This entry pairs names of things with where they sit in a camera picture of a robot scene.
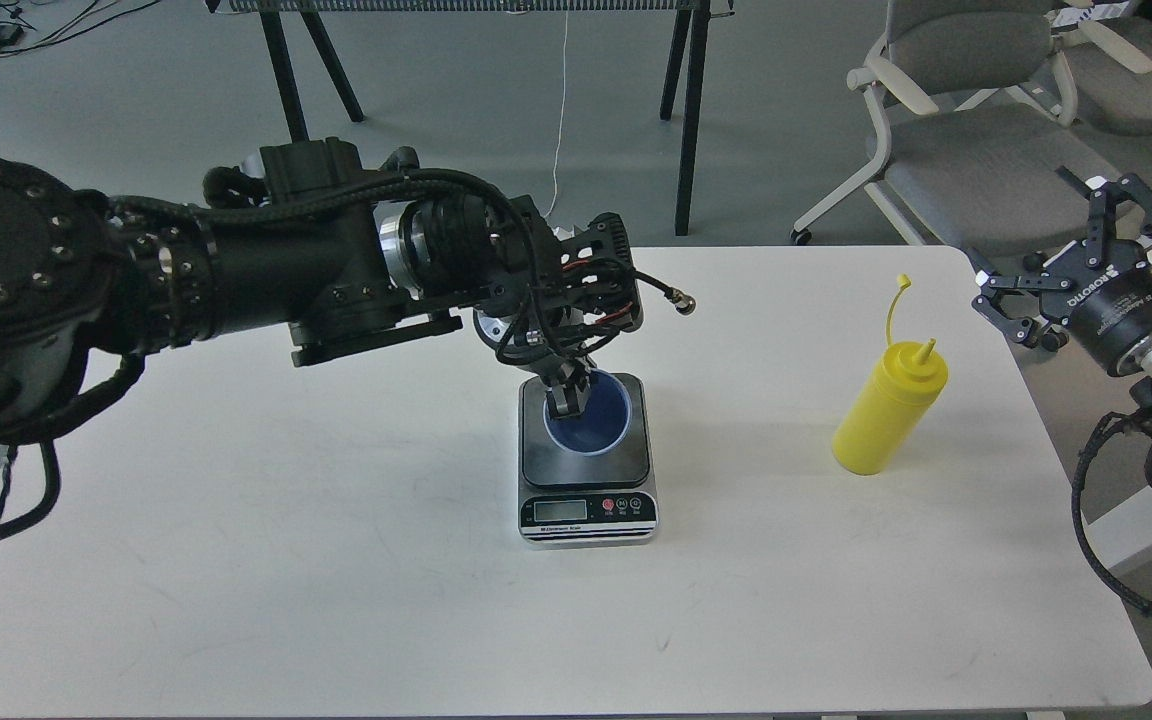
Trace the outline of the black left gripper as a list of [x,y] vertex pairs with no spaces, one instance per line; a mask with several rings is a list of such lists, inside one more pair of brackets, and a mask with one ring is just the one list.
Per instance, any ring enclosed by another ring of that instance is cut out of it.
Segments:
[[553,420],[579,418],[591,393],[591,355],[643,324],[641,285],[662,291],[680,314],[696,300],[634,265],[626,223],[602,213],[566,240],[540,217],[529,196],[511,199],[526,220],[532,247],[508,222],[493,222],[507,273],[473,309],[477,336],[498,363],[535,373]]

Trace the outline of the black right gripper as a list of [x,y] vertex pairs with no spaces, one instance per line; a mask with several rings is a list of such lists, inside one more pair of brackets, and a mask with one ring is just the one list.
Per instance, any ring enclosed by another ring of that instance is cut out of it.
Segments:
[[[1137,174],[1092,187],[1066,167],[1056,174],[1087,200],[1087,229],[1082,243],[1070,243],[1043,265],[1043,272],[996,273],[977,249],[964,249],[979,293],[973,309],[1007,341],[1059,351],[1071,338],[1111,377],[1142,372],[1152,378],[1152,188]],[[1117,237],[1117,209],[1123,202],[1144,213],[1137,237]],[[1006,314],[1007,295],[1041,296],[1038,316]]]

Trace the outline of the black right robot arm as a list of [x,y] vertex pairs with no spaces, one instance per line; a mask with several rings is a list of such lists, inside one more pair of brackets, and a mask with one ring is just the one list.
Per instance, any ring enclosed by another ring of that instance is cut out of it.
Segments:
[[1151,444],[1143,464],[1152,488],[1152,188],[1135,174],[1097,184],[1059,167],[1058,176],[1087,200],[1087,223],[1061,251],[1033,252],[1020,275],[998,272],[967,249],[979,291],[973,309],[1007,341],[1058,351],[1076,341],[1111,377],[1135,377],[1134,414],[1106,414],[1089,434],[1071,488],[1076,541],[1098,578],[1121,601],[1152,617],[1152,600],[1126,585],[1087,539],[1082,515],[1085,478],[1111,438],[1138,430]]

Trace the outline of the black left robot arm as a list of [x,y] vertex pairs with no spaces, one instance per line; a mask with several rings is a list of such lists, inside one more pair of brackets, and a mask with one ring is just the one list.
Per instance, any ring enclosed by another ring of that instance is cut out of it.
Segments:
[[559,238],[535,200],[411,147],[367,169],[339,138],[266,146],[212,168],[204,205],[73,190],[0,158],[0,541],[61,488],[55,444],[122,400],[147,356],[287,324],[293,363],[448,334],[470,306],[495,359],[540,378],[550,414],[585,414],[591,355],[641,327],[626,223]]

